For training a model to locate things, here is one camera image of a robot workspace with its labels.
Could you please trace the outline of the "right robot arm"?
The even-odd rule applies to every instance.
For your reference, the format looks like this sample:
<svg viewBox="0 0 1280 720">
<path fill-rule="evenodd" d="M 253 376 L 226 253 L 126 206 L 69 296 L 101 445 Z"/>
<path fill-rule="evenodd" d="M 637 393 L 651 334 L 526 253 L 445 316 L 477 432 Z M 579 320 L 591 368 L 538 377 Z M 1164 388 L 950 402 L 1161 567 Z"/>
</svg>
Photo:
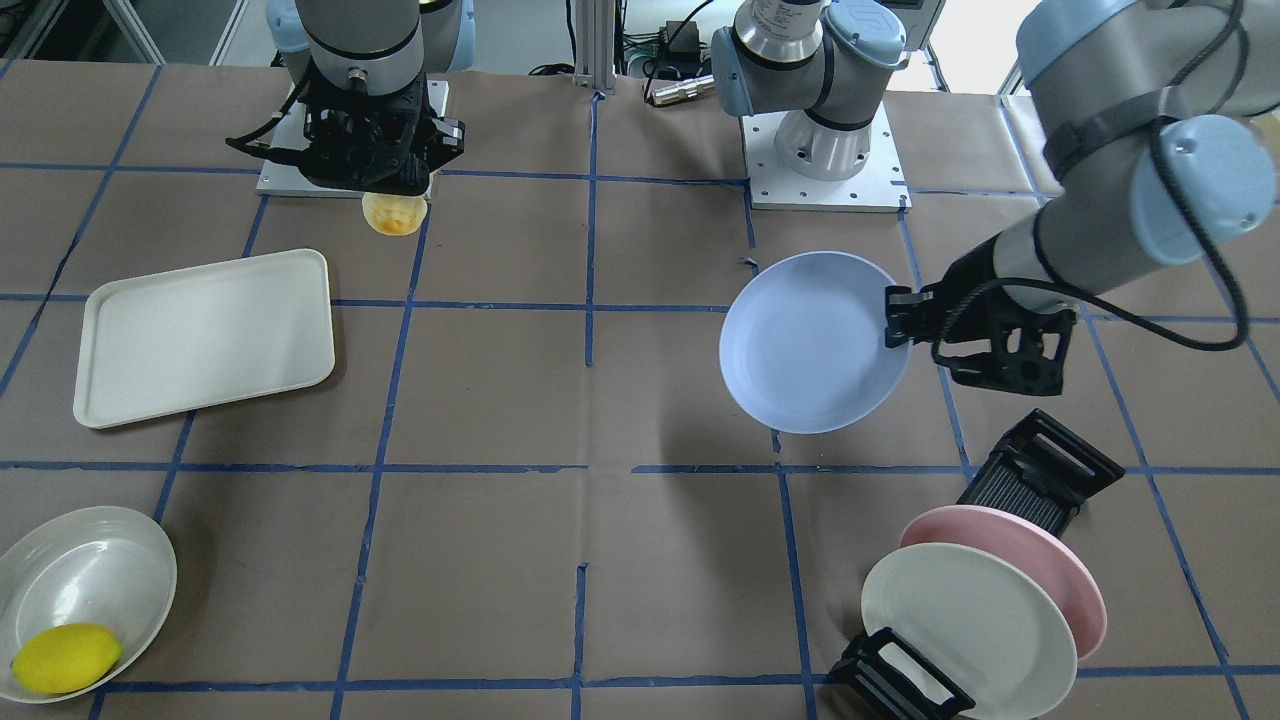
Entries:
<svg viewBox="0 0 1280 720">
<path fill-rule="evenodd" d="M 425 197 L 465 151 L 465 124 L 430 99 L 434 74 L 474 63 L 471 1 L 271 1 L 294 87 L 229 147 L 328 190 Z"/>
</svg>

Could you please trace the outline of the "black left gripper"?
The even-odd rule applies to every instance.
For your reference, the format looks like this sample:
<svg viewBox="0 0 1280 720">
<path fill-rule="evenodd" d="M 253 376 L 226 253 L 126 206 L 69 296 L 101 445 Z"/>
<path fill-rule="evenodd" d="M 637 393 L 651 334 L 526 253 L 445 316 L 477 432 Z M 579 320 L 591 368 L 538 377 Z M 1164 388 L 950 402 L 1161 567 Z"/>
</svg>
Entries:
<svg viewBox="0 0 1280 720">
<path fill-rule="evenodd" d="M 884 288 L 884 347 L 925 343 L 960 386 L 1036 397 L 1064 388 L 1076 313 L 1037 313 L 996 274 L 997 241 L 987 240 L 918 291 Z"/>
</svg>

